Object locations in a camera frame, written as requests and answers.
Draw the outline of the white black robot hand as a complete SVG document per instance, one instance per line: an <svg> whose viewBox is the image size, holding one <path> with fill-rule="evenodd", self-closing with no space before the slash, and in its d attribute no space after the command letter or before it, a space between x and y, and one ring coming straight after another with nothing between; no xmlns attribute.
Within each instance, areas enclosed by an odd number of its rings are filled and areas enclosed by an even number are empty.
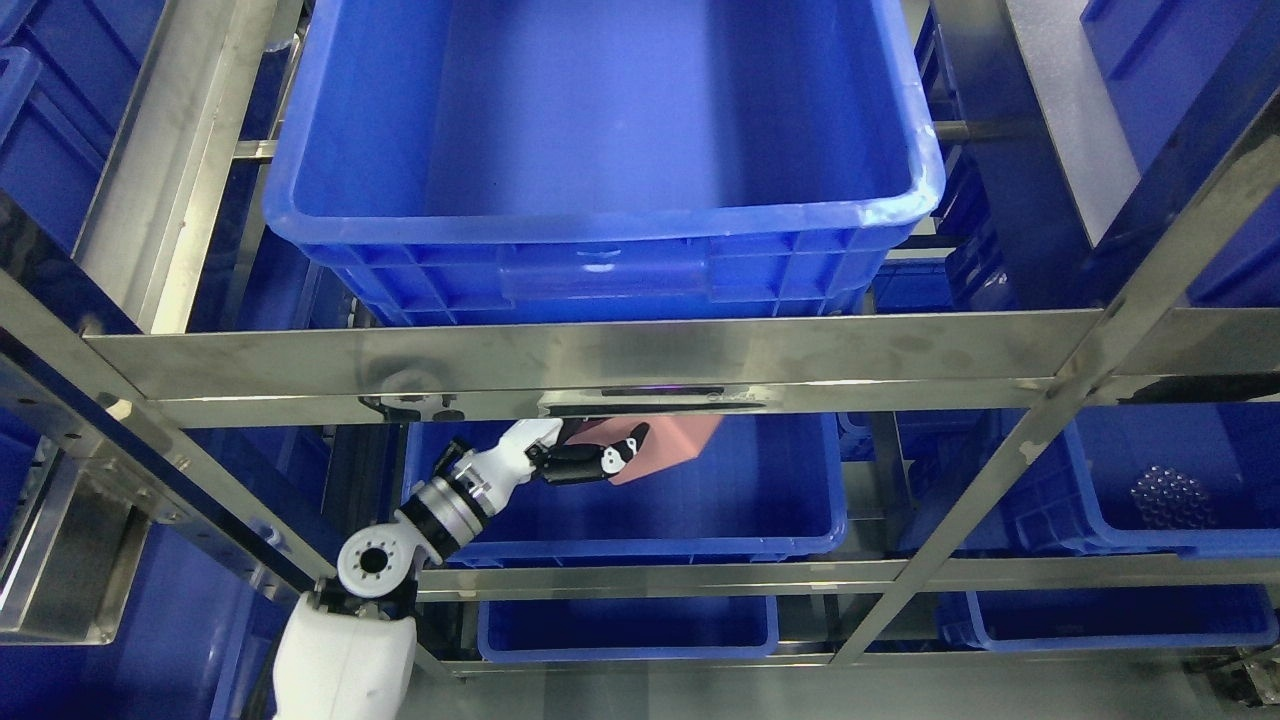
<svg viewBox="0 0 1280 720"><path fill-rule="evenodd" d="M470 469L495 489L513 489L531 479L550 486L611 480L636 459L649 432L649 424L636 423L605 445L573 445L561 419L518 420L492 448L476 454Z"/></svg>

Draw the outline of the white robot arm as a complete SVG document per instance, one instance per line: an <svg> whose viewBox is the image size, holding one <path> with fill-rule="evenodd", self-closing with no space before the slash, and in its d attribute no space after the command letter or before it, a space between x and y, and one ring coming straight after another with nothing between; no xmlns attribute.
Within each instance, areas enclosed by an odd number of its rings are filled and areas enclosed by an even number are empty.
<svg viewBox="0 0 1280 720"><path fill-rule="evenodd" d="M389 520L353 533L337 575L288 618L271 664L275 717L396 717L417 656L420 574L475 541L535 470L506 442L453 443Z"/></svg>

